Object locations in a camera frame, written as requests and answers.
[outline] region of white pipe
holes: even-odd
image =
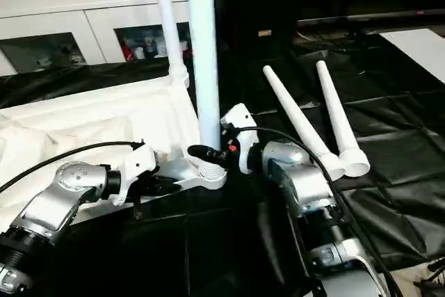
[[[263,72],[295,130],[298,132],[301,141],[321,160],[332,180],[340,179],[345,173],[345,168],[339,158],[329,151],[272,68],[267,65],[263,67]]]
[[[187,67],[184,65],[182,58],[182,48],[179,43],[179,34],[173,16],[173,8],[171,0],[158,0],[159,10],[162,17],[162,30],[167,48],[168,62],[170,63],[169,75],[174,80],[183,81],[188,87]]]
[[[317,62],[316,67],[320,77],[321,88],[325,95],[332,128],[337,140],[337,146],[339,147],[340,161],[343,162],[346,168],[347,176],[361,177],[369,171],[369,161],[357,144],[357,140],[354,137],[353,130],[341,105],[339,95],[332,82],[325,61]]]
[[[213,0],[188,0],[188,5],[201,144],[220,150],[215,9]],[[220,166],[204,162],[200,164],[200,172],[206,179],[218,179],[225,174]]]

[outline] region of white cone-shaped object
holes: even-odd
[[[349,177],[361,177],[370,168],[369,161],[363,151],[360,150],[353,130],[349,125],[348,118],[341,105],[339,95],[335,90],[332,78],[327,70],[325,61],[316,64],[320,77],[321,88],[325,95],[327,110],[334,129],[335,138],[340,151],[340,161],[346,168],[346,175]]]
[[[345,168],[339,158],[329,151],[272,68],[267,65],[263,67],[263,72],[295,130],[298,132],[301,141],[320,159],[332,180],[340,179],[345,174]]]

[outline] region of robotic arm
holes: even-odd
[[[232,108],[221,120],[227,131],[235,131],[227,152],[211,148],[189,148],[189,154],[212,163],[236,163],[244,174],[262,172],[276,183],[285,199],[300,258],[309,278],[320,282],[329,297],[389,297],[360,240],[346,222],[322,170],[295,143],[259,142],[256,127],[243,104]]]
[[[16,294],[30,288],[45,255],[83,203],[112,195],[113,204],[121,205],[130,186],[144,173],[151,175],[154,171],[156,155],[148,145],[133,151],[117,170],[83,162],[62,165],[52,183],[0,235],[0,292]]]

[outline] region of black cylinder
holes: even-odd
[[[305,214],[298,219],[298,226],[306,250],[338,243],[353,236],[337,206],[323,207]]]
[[[51,248],[48,240],[39,234],[10,227],[0,234],[0,263],[34,275]]]

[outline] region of red object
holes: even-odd
[[[120,47],[122,48],[122,53],[124,54],[125,60],[131,61],[134,59],[133,53],[125,42],[121,42]]]

